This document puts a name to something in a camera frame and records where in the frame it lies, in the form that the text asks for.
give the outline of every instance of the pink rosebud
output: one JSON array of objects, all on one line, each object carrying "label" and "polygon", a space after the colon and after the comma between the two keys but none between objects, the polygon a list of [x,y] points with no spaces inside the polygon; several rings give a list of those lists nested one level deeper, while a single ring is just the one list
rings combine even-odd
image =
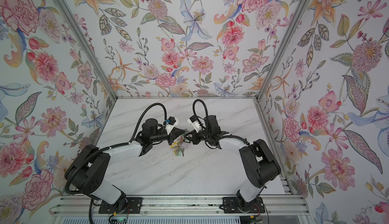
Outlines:
[{"label": "pink rosebud", "polygon": [[28,166],[26,167],[23,171],[22,171],[22,174],[23,174],[23,177],[24,178],[27,178],[31,175],[32,173],[32,167],[31,166]]},{"label": "pink rosebud", "polygon": [[301,123],[301,128],[307,129],[307,122],[302,122]]},{"label": "pink rosebud", "polygon": [[258,42],[258,50],[265,50],[265,47],[266,47],[265,39],[262,39],[261,41]]},{"label": "pink rosebud", "polygon": [[28,59],[29,61],[33,61],[33,60],[35,59],[35,56],[36,56],[35,52],[29,52],[29,53],[27,54],[27,59]]},{"label": "pink rosebud", "polygon": [[31,38],[28,41],[28,44],[30,45],[31,49],[39,49],[39,42],[35,40],[34,38]]},{"label": "pink rosebud", "polygon": [[80,59],[80,56],[78,55],[78,53],[76,51],[74,51],[73,49],[71,49],[69,54],[74,58],[75,61]]},{"label": "pink rosebud", "polygon": [[239,24],[244,21],[244,15],[240,14],[238,15],[238,17],[236,18],[236,22],[238,22]]},{"label": "pink rosebud", "polygon": [[29,164],[33,159],[34,159],[34,155],[29,154],[28,157],[26,158],[26,163]]}]

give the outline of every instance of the white marble tabletop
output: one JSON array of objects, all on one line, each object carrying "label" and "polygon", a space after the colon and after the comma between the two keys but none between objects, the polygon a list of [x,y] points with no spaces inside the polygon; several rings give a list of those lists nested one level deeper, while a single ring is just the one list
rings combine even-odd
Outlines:
[{"label": "white marble tabletop", "polygon": [[[98,147],[129,141],[142,112],[152,103],[162,103],[167,116],[179,119],[177,128],[192,130],[187,119],[193,115],[195,99],[119,99],[103,130]],[[266,141],[252,99],[203,99],[208,114],[216,115],[221,130],[247,138]],[[198,116],[205,115],[201,103],[196,104]],[[160,106],[151,108],[142,123],[149,118],[163,122]],[[226,150],[209,149],[202,141],[189,144],[184,157],[175,156],[164,141],[141,157],[129,158],[108,167],[106,180],[126,194],[136,195],[201,195],[236,194],[247,179],[240,156]],[[261,194],[285,194],[279,177],[267,185]]]}]

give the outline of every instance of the wall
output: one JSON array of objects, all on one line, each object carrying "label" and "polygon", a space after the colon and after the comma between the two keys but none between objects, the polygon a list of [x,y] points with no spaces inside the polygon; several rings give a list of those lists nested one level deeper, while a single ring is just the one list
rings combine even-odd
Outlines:
[{"label": "wall", "polygon": [[299,0],[66,0],[119,96],[255,95]]},{"label": "wall", "polygon": [[388,0],[312,0],[262,98],[316,223],[389,223]]},{"label": "wall", "polygon": [[0,0],[0,16],[0,223],[46,223],[114,102],[52,0]]}]

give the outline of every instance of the black mounting plate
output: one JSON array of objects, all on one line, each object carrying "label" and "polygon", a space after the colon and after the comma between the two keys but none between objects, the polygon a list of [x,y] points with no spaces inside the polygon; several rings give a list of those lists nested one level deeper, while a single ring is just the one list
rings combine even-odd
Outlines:
[{"label": "black mounting plate", "polygon": [[[127,197],[128,201],[128,213],[129,214],[139,214],[140,208],[142,207],[142,198],[140,197]],[[114,211],[109,209],[109,205],[107,202],[103,201],[102,206],[100,206],[100,209],[98,210],[99,214],[113,214]]]},{"label": "black mounting plate", "polygon": [[[263,206],[262,198],[257,197],[255,199],[255,202],[249,207],[249,211],[247,212],[248,214],[249,213],[258,214],[258,211],[256,210],[256,207],[254,205],[257,205],[260,208],[260,213],[265,213],[265,207]],[[244,213],[238,209],[238,202],[236,200],[236,197],[223,197],[223,208],[225,214]]]}]

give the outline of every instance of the metal corner post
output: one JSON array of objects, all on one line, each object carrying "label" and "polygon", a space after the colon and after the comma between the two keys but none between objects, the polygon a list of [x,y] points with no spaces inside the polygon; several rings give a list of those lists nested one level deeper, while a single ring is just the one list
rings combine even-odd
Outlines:
[{"label": "metal corner post", "polygon": [[58,5],[58,9],[63,14],[63,18],[65,19],[66,23],[71,27],[72,31],[74,32],[76,39],[79,41],[79,45],[81,49],[86,53],[86,56],[88,57],[93,68],[95,69],[97,76],[100,77],[100,81],[102,82],[105,90],[114,100],[114,102],[116,102],[118,96],[116,92],[112,89],[112,86],[108,81],[107,77],[105,76],[104,71],[100,66],[100,63],[98,62],[98,59],[95,56],[95,53],[92,51],[88,42],[86,41],[85,36],[83,35],[83,32],[81,31],[80,26],[75,20],[73,13],[68,7],[66,1],[54,0],[54,2]]},{"label": "metal corner post", "polygon": [[286,31],[284,38],[281,41],[280,48],[278,49],[277,53],[275,54],[274,61],[273,61],[272,65],[270,66],[269,72],[266,75],[265,81],[262,84],[262,87],[260,89],[258,97],[256,98],[258,102],[266,94],[266,90],[270,85],[270,82],[274,76],[274,73],[275,73],[276,69],[278,68],[278,65],[280,64],[282,56],[284,55],[285,51],[288,49],[289,42],[292,39],[294,32],[297,30],[297,26],[298,26],[301,18],[303,17],[305,10],[307,9],[309,1],[310,0],[300,0],[300,2],[298,3],[294,17],[290,22],[289,28]]}]

